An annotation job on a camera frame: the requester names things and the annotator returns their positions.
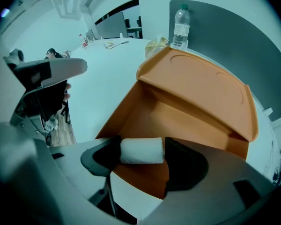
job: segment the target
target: water bottle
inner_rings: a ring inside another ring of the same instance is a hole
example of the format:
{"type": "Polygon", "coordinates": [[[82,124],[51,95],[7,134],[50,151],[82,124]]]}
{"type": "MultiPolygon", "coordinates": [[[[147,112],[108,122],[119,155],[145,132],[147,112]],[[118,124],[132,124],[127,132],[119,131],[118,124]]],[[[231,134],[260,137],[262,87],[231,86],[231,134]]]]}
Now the water bottle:
{"type": "Polygon", "coordinates": [[[82,34],[79,34],[80,41],[82,43],[82,47],[86,47],[88,43],[85,41],[85,38],[82,36],[82,34]]]}
{"type": "Polygon", "coordinates": [[[187,11],[188,6],[186,4],[181,4],[180,9],[175,15],[175,29],[173,38],[173,47],[186,50],[187,37],[189,32],[189,23],[191,16],[187,11]]]}

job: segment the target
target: bottle cap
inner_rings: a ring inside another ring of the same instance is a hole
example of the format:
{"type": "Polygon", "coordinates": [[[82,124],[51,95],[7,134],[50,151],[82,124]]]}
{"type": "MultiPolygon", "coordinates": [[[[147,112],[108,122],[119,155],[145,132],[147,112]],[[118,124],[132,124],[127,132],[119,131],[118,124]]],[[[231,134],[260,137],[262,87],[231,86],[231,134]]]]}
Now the bottle cap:
{"type": "Polygon", "coordinates": [[[181,4],[180,8],[182,8],[183,10],[187,10],[188,9],[188,5],[187,4],[181,4]]]}

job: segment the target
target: white pillar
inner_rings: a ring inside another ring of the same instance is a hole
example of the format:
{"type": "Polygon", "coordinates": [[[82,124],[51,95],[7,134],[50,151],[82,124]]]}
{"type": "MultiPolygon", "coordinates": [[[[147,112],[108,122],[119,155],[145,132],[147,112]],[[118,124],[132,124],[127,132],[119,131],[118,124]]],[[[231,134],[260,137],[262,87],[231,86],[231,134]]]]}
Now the white pillar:
{"type": "Polygon", "coordinates": [[[95,37],[97,39],[100,38],[99,33],[97,31],[96,25],[90,15],[90,10],[86,5],[83,5],[80,7],[80,12],[82,15],[82,20],[84,22],[85,27],[87,28],[87,31],[91,30],[93,31],[95,37]]]}

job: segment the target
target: gray partition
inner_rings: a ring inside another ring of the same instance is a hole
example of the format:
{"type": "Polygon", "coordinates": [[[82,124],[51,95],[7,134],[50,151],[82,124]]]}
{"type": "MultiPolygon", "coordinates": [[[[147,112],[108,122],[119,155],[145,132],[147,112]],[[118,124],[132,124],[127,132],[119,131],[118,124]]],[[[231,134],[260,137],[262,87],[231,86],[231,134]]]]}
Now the gray partition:
{"type": "Polygon", "coordinates": [[[92,29],[90,29],[85,35],[89,38],[90,41],[93,40],[93,39],[94,40],[98,39],[98,38],[95,37],[92,29]]]}
{"type": "Polygon", "coordinates": [[[120,33],[128,37],[123,12],[116,13],[96,25],[97,31],[103,38],[119,38],[120,33]]]}
{"type": "Polygon", "coordinates": [[[169,40],[174,35],[180,4],[191,14],[188,48],[220,63],[241,81],[267,109],[272,121],[281,117],[281,52],[256,26],[221,7],[190,0],[170,2],[169,40]]]}

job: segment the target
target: wooden floor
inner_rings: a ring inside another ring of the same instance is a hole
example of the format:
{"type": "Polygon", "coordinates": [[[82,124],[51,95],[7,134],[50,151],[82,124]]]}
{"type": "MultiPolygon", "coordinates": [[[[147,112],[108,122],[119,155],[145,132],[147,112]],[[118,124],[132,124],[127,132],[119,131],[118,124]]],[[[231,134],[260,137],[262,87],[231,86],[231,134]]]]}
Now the wooden floor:
{"type": "Polygon", "coordinates": [[[60,109],[55,115],[55,119],[58,119],[58,129],[51,132],[51,140],[48,142],[51,147],[67,146],[71,144],[76,144],[76,139],[74,136],[72,124],[66,123],[66,115],[62,116],[60,109]]]}

